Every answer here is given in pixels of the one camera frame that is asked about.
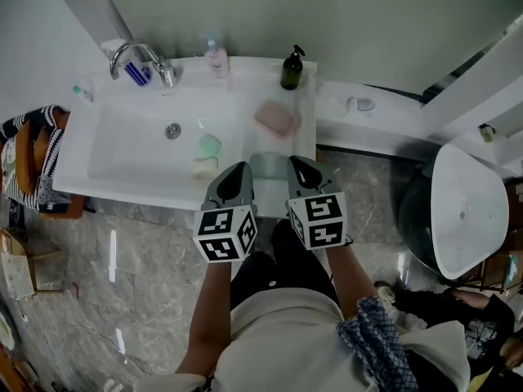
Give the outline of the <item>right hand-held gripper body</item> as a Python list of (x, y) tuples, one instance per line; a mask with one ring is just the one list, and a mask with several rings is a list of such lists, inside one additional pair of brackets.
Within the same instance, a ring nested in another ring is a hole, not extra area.
[(315, 190), (309, 197), (290, 197), (288, 214), (306, 250), (344, 245), (347, 235), (346, 197), (340, 190)]

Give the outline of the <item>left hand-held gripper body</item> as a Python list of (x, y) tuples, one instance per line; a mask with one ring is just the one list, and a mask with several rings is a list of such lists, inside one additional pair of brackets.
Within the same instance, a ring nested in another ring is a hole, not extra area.
[(243, 261), (258, 234), (257, 207), (205, 202), (194, 214), (193, 240), (207, 263)]

